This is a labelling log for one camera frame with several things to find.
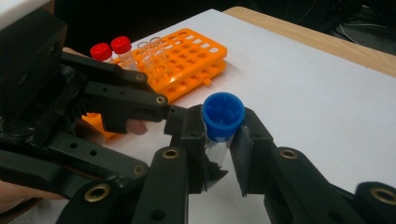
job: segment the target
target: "orange test tube rack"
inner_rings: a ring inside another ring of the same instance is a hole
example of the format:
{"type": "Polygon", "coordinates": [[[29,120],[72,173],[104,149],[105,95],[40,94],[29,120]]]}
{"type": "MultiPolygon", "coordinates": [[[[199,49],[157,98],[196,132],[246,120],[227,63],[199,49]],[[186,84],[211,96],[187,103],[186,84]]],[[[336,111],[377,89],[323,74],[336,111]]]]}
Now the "orange test tube rack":
{"type": "Polygon", "coordinates": [[[211,78],[226,67],[227,49],[191,29],[181,29],[163,37],[163,49],[171,75],[152,77],[150,71],[145,70],[140,49],[135,49],[133,55],[137,68],[148,75],[150,87],[164,94],[169,102],[201,84],[209,86],[211,78]]]}

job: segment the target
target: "test tube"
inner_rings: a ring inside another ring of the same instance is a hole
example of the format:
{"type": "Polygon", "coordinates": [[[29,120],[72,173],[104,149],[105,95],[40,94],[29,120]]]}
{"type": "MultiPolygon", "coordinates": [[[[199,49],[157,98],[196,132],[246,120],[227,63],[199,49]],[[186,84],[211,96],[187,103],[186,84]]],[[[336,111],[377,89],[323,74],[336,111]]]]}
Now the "test tube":
{"type": "Polygon", "coordinates": [[[154,73],[158,77],[172,76],[172,70],[168,65],[166,52],[163,48],[163,39],[158,36],[153,37],[150,39],[149,43],[154,73]]]}
{"type": "Polygon", "coordinates": [[[221,167],[233,135],[245,118],[245,107],[235,95],[217,92],[205,100],[202,114],[206,155],[221,167]]]}
{"type": "Polygon", "coordinates": [[[119,36],[111,41],[111,48],[119,56],[120,66],[126,70],[137,70],[131,41],[127,36],[119,36]]]}
{"type": "Polygon", "coordinates": [[[152,79],[152,61],[149,42],[140,42],[137,44],[137,48],[139,50],[140,61],[142,62],[142,64],[138,65],[139,70],[144,71],[148,79],[152,79]]]}
{"type": "Polygon", "coordinates": [[[107,43],[99,43],[94,45],[90,49],[91,56],[97,60],[104,63],[114,63],[113,52],[107,43]]]}

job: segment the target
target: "blue cap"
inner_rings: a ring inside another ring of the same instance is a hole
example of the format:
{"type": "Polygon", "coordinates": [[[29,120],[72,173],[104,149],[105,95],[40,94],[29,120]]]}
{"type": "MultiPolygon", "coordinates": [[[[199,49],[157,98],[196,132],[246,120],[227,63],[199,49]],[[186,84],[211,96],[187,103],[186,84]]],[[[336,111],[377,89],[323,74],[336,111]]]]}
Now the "blue cap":
{"type": "Polygon", "coordinates": [[[238,97],[217,92],[206,98],[202,113],[206,135],[216,142],[227,141],[244,119],[245,107],[238,97]]]}

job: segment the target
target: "wooden table edge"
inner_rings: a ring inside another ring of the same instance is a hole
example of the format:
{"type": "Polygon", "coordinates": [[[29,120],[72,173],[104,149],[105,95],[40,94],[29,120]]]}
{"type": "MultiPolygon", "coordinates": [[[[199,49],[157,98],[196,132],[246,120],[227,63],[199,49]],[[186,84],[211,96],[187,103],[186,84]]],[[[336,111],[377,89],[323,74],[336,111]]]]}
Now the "wooden table edge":
{"type": "Polygon", "coordinates": [[[396,56],[369,49],[334,36],[325,35],[245,7],[231,7],[223,11],[223,13],[315,49],[323,50],[353,63],[358,63],[375,71],[396,77],[396,56]]]}

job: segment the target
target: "tube cap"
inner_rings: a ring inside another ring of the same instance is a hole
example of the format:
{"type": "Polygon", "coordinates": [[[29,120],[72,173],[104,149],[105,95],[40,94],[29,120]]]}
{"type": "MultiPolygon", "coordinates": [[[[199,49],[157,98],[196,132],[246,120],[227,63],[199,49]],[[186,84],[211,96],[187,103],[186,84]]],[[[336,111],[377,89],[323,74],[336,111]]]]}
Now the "tube cap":
{"type": "Polygon", "coordinates": [[[119,36],[111,41],[111,48],[116,54],[124,54],[131,50],[131,41],[126,36],[119,36]]]}
{"type": "Polygon", "coordinates": [[[90,49],[90,54],[95,60],[105,61],[113,55],[113,52],[107,43],[100,43],[90,49]]]}
{"type": "Polygon", "coordinates": [[[244,117],[244,105],[238,97],[228,92],[217,92],[204,101],[206,135],[212,141],[227,141],[239,128],[244,117]]]}

